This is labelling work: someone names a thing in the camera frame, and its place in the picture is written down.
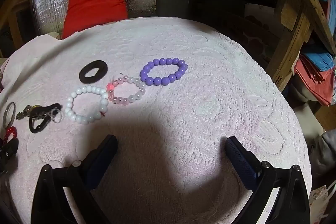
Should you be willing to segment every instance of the black object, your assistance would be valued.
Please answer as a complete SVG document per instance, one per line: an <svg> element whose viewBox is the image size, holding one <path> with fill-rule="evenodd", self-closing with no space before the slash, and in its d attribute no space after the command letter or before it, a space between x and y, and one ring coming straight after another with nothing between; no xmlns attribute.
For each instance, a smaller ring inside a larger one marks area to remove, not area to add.
<svg viewBox="0 0 336 224"><path fill-rule="evenodd" d="M11 157L16 154L18 147L19 140L13 138L0 149L0 176L7 172L6 165Z"/></svg>
<svg viewBox="0 0 336 224"><path fill-rule="evenodd" d="M232 224L257 223L273 188L279 187L267 224L310 224L305 181L298 165L290 169L274 168L247 151L235 137L225 142L225 152L244 186L253 191Z"/></svg>
<svg viewBox="0 0 336 224"><path fill-rule="evenodd" d="M99 184L116 150L116 138L108 135L83 162L75 161L68 168L58 169L45 165L36 185L31 224L77 224L63 187L70 187L87 224L110 224L90 190ZM232 224L257 223L273 188L278 187L278 196L266 223L310 224L307 190L298 165L280 169L267 161L260 162L235 137L226 140L225 152L245 187L253 191Z"/></svg>
<svg viewBox="0 0 336 224"><path fill-rule="evenodd" d="M11 139L2 148L0 148L0 177L7 173L6 165L8 161L16 154L19 147L17 138ZM0 197L0 221L4 224L20 224L7 205Z"/></svg>
<svg viewBox="0 0 336 224"><path fill-rule="evenodd" d="M98 69L97 73L90 77L85 77L85 75L92 69ZM99 81L107 74L107 64L102 60L96 60L87 64L79 72L79 79L83 84L91 84Z"/></svg>
<svg viewBox="0 0 336 224"><path fill-rule="evenodd" d="M83 161L57 169L43 166L35 189L31 224L77 224L63 187L70 188L86 224L110 224L90 190L98 186L117 148L116 137L108 135Z"/></svg>
<svg viewBox="0 0 336 224"><path fill-rule="evenodd" d="M57 111L55 109L61 110L62 106L58 103L50 105L50 106L38 106L34 107L29 116L29 129L31 133L38 133L41 132L45 127L48 125L48 123L51 121L51 115L57 115ZM44 116L44 119L40 125L38 125L36 128L34 128L33 122L34 122L34 117L46 114Z"/></svg>

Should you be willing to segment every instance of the screw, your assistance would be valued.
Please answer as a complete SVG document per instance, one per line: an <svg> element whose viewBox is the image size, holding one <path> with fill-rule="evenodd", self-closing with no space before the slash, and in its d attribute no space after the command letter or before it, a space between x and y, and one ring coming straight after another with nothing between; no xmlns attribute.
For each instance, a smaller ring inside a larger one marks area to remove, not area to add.
<svg viewBox="0 0 336 224"><path fill-rule="evenodd" d="M293 165L293 169L294 169L295 171L300 171L300 166L298 166L298 165Z"/></svg>
<svg viewBox="0 0 336 224"><path fill-rule="evenodd" d="M261 165L265 168L270 168L271 167L271 164L268 161L262 161Z"/></svg>
<svg viewBox="0 0 336 224"><path fill-rule="evenodd" d="M82 164L82 162L80 160L75 160L73 163L72 163L72 166L73 167L78 167Z"/></svg>

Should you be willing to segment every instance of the pink bead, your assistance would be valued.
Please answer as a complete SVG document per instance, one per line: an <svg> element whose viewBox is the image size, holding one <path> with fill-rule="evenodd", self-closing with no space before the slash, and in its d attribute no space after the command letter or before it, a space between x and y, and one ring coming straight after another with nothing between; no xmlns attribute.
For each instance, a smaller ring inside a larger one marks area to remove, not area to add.
<svg viewBox="0 0 336 224"><path fill-rule="evenodd" d="M107 86L106 86L106 90L107 91L114 90L114 85L112 83L108 83Z"/></svg>

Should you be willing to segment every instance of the black clip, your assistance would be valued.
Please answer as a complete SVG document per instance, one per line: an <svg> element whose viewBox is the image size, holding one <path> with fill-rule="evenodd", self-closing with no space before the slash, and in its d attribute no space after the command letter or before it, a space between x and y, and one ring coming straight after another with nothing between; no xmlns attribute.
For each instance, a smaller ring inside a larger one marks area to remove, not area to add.
<svg viewBox="0 0 336 224"><path fill-rule="evenodd" d="M19 140L13 138L0 149L0 175L7 172L6 165L11 157L16 154L18 147Z"/></svg>
<svg viewBox="0 0 336 224"><path fill-rule="evenodd" d="M55 116L57 115L57 110L61 110L62 106L58 103L50 105L50 106L41 106L41 107L34 107L29 116L29 129L31 133L38 133L41 132L45 127L48 125L48 123L51 121L51 115ZM43 122L38 125L36 128L33 126L33 119L34 117L46 113L46 117L43 119Z"/></svg>

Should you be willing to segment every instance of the purple beaded bracelet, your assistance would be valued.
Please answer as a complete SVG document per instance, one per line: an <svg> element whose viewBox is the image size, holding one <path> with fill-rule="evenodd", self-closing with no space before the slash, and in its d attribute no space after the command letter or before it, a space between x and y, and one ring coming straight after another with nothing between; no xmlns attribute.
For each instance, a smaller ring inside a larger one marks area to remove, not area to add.
<svg viewBox="0 0 336 224"><path fill-rule="evenodd" d="M148 73L151 71L154 66L157 65L178 65L179 69L174 74L168 75L168 77L163 77L162 79L160 77L155 77L154 79L152 77L148 77ZM146 66L143 67L142 71L140 72L140 80L142 82L145 82L146 85L168 85L169 83L173 83L176 79L180 79L182 75L185 74L186 70L188 69L188 65L184 62L184 60L179 60L178 58L161 58L154 59L153 61L150 61L147 63Z"/></svg>

